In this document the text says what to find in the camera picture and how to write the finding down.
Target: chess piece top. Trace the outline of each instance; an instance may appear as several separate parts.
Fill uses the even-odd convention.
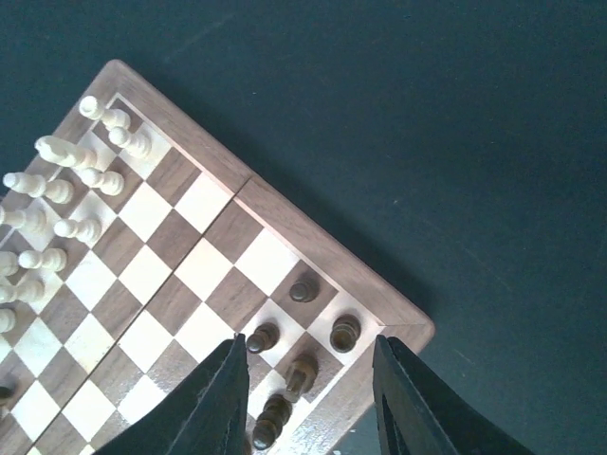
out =
[[[329,336],[331,347],[338,353],[349,353],[354,349],[360,337],[360,321],[352,315],[336,319]]]
[[[301,277],[291,286],[288,295],[293,301],[307,303],[318,297],[319,285],[310,277]]]
[[[276,442],[291,416],[291,411],[291,405],[281,395],[268,398],[253,429],[253,446],[257,450],[267,450]]]
[[[255,329],[247,338],[247,350],[251,354],[259,354],[273,348],[280,338],[280,329],[276,324],[266,322]]]

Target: light square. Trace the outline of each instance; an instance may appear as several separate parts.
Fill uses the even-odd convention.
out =
[[[228,204],[231,197],[232,194],[202,173],[177,202],[175,210],[202,233]]]
[[[231,269],[231,263],[208,240],[202,239],[175,271],[201,300],[206,300]]]
[[[78,142],[78,145],[82,145],[83,147],[92,150],[97,154],[97,164],[95,165],[95,169],[99,169],[102,172],[107,171],[114,158],[116,158],[116,154],[112,149],[110,149],[105,142],[97,137],[95,133],[92,131],[87,131],[84,133],[84,136]]]
[[[147,242],[170,211],[171,205],[143,182],[120,211],[120,218],[143,242]]]
[[[119,346],[140,370],[147,373],[172,339],[149,312],[143,311],[119,341]]]
[[[67,403],[64,416],[90,442],[114,413],[114,405],[91,381],[86,381]]]
[[[175,339],[197,361],[202,362],[224,340],[234,338],[234,331],[209,306],[201,303],[179,329]]]
[[[151,142],[152,149],[145,159],[135,158],[126,150],[119,153],[119,157],[128,164],[142,179],[148,178],[162,158],[171,150],[171,144],[166,141],[154,128],[146,123],[142,123],[135,134],[146,135]]]
[[[38,377],[61,349],[61,342],[40,318],[36,318],[15,345],[15,353]]]
[[[55,272],[43,268],[29,270],[22,279],[19,280],[19,283],[29,280],[41,282],[45,287],[45,293],[41,299],[28,303],[29,307],[34,310],[37,315],[40,315],[52,298],[55,297],[55,294],[57,294],[57,291],[59,291],[64,282]]]
[[[113,344],[112,336],[89,314],[67,340],[65,348],[87,373],[91,373]]]
[[[144,375],[124,397],[118,411],[130,425],[133,425],[160,403],[166,393],[152,379]]]
[[[298,261],[293,251],[264,229],[236,262],[236,267],[270,296]]]
[[[92,311],[116,280],[116,275],[93,252],[89,251],[76,266],[65,284]]]
[[[94,191],[89,191],[69,218],[76,221],[96,220],[101,223],[101,235],[103,235],[116,219],[116,213]],[[96,242],[85,242],[84,244],[92,248]]]
[[[356,346],[349,353],[338,353],[331,346],[329,335],[333,323],[343,315],[353,315],[360,322],[360,337]],[[329,353],[334,355],[343,365],[349,365],[359,358],[365,349],[381,332],[377,319],[358,300],[345,291],[340,291],[335,298],[322,310],[319,316],[308,327],[307,332],[317,339]]]
[[[119,279],[141,304],[145,304],[170,274],[171,268],[150,247],[144,245],[122,271]]]
[[[35,249],[36,251],[44,251],[52,238],[55,236],[55,231],[53,230],[55,223],[61,220],[61,218],[42,197],[31,201],[28,209],[38,209],[45,213],[45,228],[42,232],[35,233],[20,229],[19,233],[31,245],[32,249]]]
[[[40,382],[35,381],[12,409],[11,414],[32,441],[59,413],[60,408]]]
[[[272,299],[268,299],[259,311],[250,319],[242,330],[242,333],[248,337],[264,322],[273,322],[278,326],[281,332],[278,343],[276,343],[272,349],[260,353],[263,360],[271,367],[275,367],[285,354],[288,353],[288,350],[291,349],[295,342],[304,334],[305,330]]]

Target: white chess piece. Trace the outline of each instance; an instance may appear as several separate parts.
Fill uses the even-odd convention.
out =
[[[42,232],[46,226],[46,215],[40,209],[6,211],[0,207],[0,225],[9,225],[28,232]]]
[[[152,150],[150,139],[143,133],[132,134],[124,128],[113,128],[108,138],[114,145],[118,145],[136,158],[145,158]]]
[[[67,254],[59,248],[49,248],[42,253],[29,250],[19,255],[18,263],[23,268],[45,268],[53,272],[59,272],[67,264]]]
[[[34,147],[43,160],[65,168],[86,169],[97,165],[95,152],[60,137],[42,136]]]
[[[19,270],[17,255],[10,251],[0,251],[0,276],[9,277]]]
[[[21,300],[36,303],[45,294],[45,286],[37,280],[26,280],[16,286],[0,284],[0,303]]]
[[[0,309],[0,334],[10,332],[17,322],[15,310],[10,308]]]
[[[83,243],[97,242],[101,237],[101,223],[97,220],[60,220],[54,230],[59,237],[75,237]]]
[[[57,204],[67,204],[74,196],[74,187],[65,180],[47,182],[41,175],[28,173],[7,173],[2,179],[4,185],[15,192],[29,197],[46,196]]]
[[[80,179],[90,188],[99,188],[103,194],[116,196],[124,190],[124,177],[114,171],[102,173],[88,168],[80,172]]]
[[[78,106],[80,113],[91,120],[100,120],[108,130],[112,128],[128,128],[131,118],[121,109],[108,109],[92,96],[84,97]]]

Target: dark square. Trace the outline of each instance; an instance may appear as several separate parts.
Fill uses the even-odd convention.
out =
[[[38,378],[60,407],[69,401],[85,379],[83,367],[65,348],[59,350]]]
[[[233,267],[206,303],[229,327],[240,332],[266,300],[266,294]]]
[[[63,344],[88,315],[88,310],[64,284],[40,314],[40,319]]]
[[[166,265],[175,269],[200,237],[200,233],[172,209],[147,244]]]
[[[262,225],[232,201],[209,227],[205,238],[234,264],[262,229]]]
[[[319,295],[313,301],[302,303],[293,301],[289,297],[291,286],[300,277],[307,277],[318,284]],[[338,291],[323,277],[312,270],[304,261],[299,261],[278,285],[271,298],[292,318],[299,322],[304,329],[307,329],[337,293]]]
[[[93,252],[118,276],[142,247],[143,242],[136,233],[120,218],[116,218],[97,241]]]

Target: black object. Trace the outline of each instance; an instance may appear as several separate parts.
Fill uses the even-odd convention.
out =
[[[373,378],[383,454],[532,455],[472,409],[398,338],[377,337]]]
[[[283,427],[291,416],[291,405],[279,394],[270,396],[259,414],[253,429],[253,446],[267,450],[283,432]]]
[[[359,337],[359,320],[355,316],[344,315],[337,318],[333,323],[329,341],[338,353],[349,353],[356,346]]]
[[[288,295],[293,301],[307,303],[317,298],[319,291],[319,285],[315,280],[301,277],[291,286]]]
[[[251,354],[259,354],[272,349],[278,342],[280,335],[280,329],[276,324],[265,322],[248,337],[247,350]]]

